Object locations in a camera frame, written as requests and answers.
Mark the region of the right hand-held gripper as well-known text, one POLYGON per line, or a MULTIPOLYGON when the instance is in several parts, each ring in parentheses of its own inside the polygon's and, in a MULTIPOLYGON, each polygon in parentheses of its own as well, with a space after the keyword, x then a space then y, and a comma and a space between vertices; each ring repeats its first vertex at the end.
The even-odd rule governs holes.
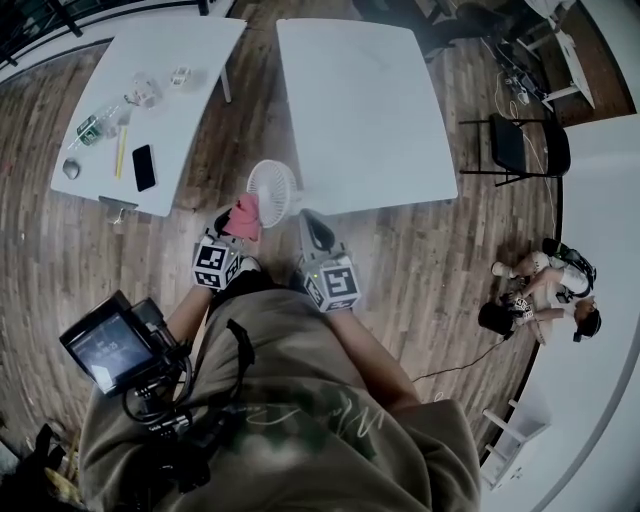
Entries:
POLYGON ((311 209, 302 209, 298 220, 302 251, 298 291, 322 313, 352 309, 361 289, 337 220, 311 209))

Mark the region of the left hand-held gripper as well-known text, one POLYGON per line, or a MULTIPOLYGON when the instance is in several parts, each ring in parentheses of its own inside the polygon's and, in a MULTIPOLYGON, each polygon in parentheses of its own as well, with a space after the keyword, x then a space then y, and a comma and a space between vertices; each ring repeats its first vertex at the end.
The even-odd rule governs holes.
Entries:
POLYGON ((243 257, 244 241, 226 230, 230 213, 230 208, 219 208, 207 218, 194 253, 195 283, 214 291, 229 286, 239 272, 243 257))

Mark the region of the pink cloth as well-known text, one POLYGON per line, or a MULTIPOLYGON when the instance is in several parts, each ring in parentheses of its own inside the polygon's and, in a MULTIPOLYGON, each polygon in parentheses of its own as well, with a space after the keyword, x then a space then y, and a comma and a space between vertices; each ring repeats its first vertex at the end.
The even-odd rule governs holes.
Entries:
POLYGON ((257 242, 261 232, 258 196, 241 194, 232 206, 224 231, 234 237, 257 242))

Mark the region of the small white desk fan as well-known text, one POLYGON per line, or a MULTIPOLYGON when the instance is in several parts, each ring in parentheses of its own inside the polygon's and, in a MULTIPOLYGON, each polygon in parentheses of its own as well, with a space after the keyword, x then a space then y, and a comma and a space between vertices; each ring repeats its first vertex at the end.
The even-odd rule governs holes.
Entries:
POLYGON ((272 228, 300 211, 302 195, 293 171, 283 162, 265 159, 249 174, 246 192, 256 197, 263 228, 272 228))

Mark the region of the person's right forearm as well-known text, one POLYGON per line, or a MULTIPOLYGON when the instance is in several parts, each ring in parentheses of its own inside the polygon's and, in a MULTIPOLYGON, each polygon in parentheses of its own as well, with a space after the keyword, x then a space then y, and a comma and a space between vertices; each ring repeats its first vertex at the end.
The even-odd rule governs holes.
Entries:
POLYGON ((369 394, 381 406, 398 411, 420 404, 414 384, 399 362, 352 311, 329 313, 326 318, 369 394))

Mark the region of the person's left forearm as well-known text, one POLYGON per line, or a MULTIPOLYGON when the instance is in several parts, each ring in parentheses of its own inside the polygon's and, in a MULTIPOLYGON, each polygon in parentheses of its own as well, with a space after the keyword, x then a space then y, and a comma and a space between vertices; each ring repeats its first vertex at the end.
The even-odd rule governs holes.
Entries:
POLYGON ((191 345, 205 318, 214 293, 210 288, 194 285, 166 321, 176 342, 191 345))

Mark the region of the white standing desk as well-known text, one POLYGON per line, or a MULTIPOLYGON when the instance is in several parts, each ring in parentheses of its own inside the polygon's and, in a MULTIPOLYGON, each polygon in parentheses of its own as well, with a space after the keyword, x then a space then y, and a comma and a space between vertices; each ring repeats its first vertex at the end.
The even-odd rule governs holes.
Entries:
POLYGON ((525 44, 521 40, 518 40, 519 44, 531 56, 535 57, 537 60, 541 60, 541 58, 537 54, 537 50, 545 45, 549 38, 553 38, 560 48, 562 57, 571 76, 568 87, 552 91, 550 93, 545 93, 541 99, 541 103, 548 110, 553 112, 553 101, 570 95, 581 94, 582 97, 590 105, 590 107, 594 109, 594 99, 580 59, 575 50, 575 42, 573 41, 571 36, 566 34, 561 29, 557 28, 557 23, 554 19, 555 9, 559 7, 560 4, 557 4, 555 7, 550 8, 547 0, 524 0, 524 2, 532 11, 534 11, 540 18, 544 20, 544 23, 550 27, 551 33, 534 40, 530 44, 525 44))

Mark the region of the person's black trousers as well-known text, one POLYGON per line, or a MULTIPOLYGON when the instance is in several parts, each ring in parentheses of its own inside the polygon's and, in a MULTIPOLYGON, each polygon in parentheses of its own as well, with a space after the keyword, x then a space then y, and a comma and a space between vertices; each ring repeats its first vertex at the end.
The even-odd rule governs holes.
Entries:
POLYGON ((213 297, 216 303, 224 303, 235 297, 267 290, 285 289, 306 294, 300 276, 294 273, 286 285, 276 282, 267 271, 247 270, 240 272, 230 284, 213 297))

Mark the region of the black smartphone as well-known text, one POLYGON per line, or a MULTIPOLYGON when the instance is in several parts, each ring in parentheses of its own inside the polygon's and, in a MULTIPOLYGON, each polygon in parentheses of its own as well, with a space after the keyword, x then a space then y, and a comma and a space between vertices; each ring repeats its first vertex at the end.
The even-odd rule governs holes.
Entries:
POLYGON ((144 192, 156 185, 153 155, 150 145, 136 148, 132 152, 132 162, 138 192, 144 192))

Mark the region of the grey table clamp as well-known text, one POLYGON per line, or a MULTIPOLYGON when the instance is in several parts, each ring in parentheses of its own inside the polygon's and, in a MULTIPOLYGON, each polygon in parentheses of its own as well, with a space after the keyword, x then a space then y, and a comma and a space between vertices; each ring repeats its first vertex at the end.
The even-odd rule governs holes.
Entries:
POLYGON ((112 225, 122 223, 126 212, 135 211, 138 208, 135 203, 120 201, 106 196, 100 196, 98 201, 107 206, 106 219, 112 225))

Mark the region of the white table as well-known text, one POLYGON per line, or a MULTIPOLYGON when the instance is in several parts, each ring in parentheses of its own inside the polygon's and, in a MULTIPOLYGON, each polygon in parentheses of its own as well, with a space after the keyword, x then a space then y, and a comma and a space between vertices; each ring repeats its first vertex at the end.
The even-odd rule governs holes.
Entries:
POLYGON ((246 29, 233 18, 167 16, 135 19, 116 34, 99 60, 75 107, 63 137, 50 181, 52 190, 80 198, 100 196, 135 203, 137 212, 166 217, 186 165, 201 118, 232 51, 246 29), (172 88, 170 76, 179 66, 192 69, 192 82, 172 88), (162 99, 153 109, 128 104, 132 77, 153 77, 162 99), (77 127, 95 114, 102 138, 92 146, 77 139, 77 127), (120 179, 115 176, 118 132, 127 127, 120 179), (138 192, 132 152, 150 145, 156 185, 138 192), (66 158, 76 159, 81 172, 69 180, 62 171, 66 158))
POLYGON ((414 33, 280 19, 302 207, 324 215, 454 199, 447 131, 414 33))

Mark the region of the clear plastic cup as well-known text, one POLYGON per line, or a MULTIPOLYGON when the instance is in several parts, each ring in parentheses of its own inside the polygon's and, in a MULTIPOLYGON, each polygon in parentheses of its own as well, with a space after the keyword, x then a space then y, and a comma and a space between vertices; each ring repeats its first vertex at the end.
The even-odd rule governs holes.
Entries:
POLYGON ((162 99, 157 81, 145 72, 137 72, 132 77, 132 85, 124 100, 131 105, 155 108, 162 99))

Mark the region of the black chest monitor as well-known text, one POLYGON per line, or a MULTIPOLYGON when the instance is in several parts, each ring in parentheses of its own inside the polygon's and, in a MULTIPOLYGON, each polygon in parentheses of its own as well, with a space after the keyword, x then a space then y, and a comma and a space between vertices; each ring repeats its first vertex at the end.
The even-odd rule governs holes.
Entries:
POLYGON ((152 299, 133 305, 121 291, 69 327, 59 341, 107 396, 140 387, 164 372, 177 346, 152 299))

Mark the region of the person's olive shirt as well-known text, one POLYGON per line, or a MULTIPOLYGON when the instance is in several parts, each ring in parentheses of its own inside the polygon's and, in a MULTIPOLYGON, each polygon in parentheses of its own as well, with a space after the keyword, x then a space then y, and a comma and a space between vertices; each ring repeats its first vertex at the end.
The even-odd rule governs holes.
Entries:
POLYGON ((239 379, 229 321, 246 330, 255 361, 208 482, 188 493, 167 482, 156 471, 165 447, 118 399, 95 392, 79 457, 89 508, 130 510, 150 484, 152 512, 479 512, 479 461, 461 406, 384 406, 300 293, 260 291, 213 311, 196 364, 198 418, 239 379))

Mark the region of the black bucket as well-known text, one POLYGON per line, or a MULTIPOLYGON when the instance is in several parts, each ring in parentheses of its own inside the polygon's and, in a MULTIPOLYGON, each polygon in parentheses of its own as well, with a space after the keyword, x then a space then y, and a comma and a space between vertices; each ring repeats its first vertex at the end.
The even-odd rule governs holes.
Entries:
POLYGON ((514 333, 514 316, 506 307, 497 303, 487 302, 480 308, 478 324, 505 339, 514 333))

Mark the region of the black folding chair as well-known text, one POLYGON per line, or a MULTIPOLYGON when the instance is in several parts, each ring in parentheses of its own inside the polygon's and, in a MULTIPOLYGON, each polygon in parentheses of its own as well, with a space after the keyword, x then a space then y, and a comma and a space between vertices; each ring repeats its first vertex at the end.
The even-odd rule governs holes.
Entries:
POLYGON ((572 160, 569 139, 565 129, 555 119, 510 120, 499 113, 493 113, 486 119, 464 120, 459 121, 458 124, 473 126, 478 140, 478 168, 476 170, 461 170, 462 175, 504 177, 502 182, 495 183, 495 187, 498 188, 531 178, 560 179, 570 170, 572 160), (529 171, 526 162, 523 127, 528 124, 539 125, 544 135, 547 161, 539 172, 529 171), (490 154, 493 163, 500 168, 499 171, 482 170, 481 129, 484 126, 489 129, 490 154))

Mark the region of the black metal railing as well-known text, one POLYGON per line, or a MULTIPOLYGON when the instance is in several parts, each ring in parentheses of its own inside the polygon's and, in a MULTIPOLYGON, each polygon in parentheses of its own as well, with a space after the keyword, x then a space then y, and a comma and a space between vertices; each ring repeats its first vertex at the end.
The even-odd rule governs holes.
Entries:
POLYGON ((59 28, 66 27, 76 37, 82 36, 66 1, 0 0, 0 65, 16 67, 15 54, 59 28))

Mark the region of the white wooden shelf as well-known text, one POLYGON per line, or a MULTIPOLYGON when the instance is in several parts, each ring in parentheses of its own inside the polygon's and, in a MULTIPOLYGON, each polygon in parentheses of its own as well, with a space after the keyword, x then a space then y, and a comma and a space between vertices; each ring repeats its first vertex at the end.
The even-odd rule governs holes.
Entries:
POLYGON ((489 491, 497 492, 506 484, 519 480, 525 467, 540 451, 541 440, 550 423, 539 418, 527 406, 511 399, 511 416, 502 419, 490 409, 483 416, 498 428, 498 440, 484 447, 485 460, 481 463, 481 476, 489 491))

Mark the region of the yellow wooden toy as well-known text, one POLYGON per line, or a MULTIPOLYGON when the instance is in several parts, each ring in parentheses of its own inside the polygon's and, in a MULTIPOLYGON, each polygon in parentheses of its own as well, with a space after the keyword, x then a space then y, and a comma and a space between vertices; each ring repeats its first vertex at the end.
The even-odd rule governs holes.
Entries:
POLYGON ((69 503, 82 503, 81 493, 71 481, 49 467, 45 467, 44 472, 49 482, 53 485, 54 495, 59 500, 69 503))

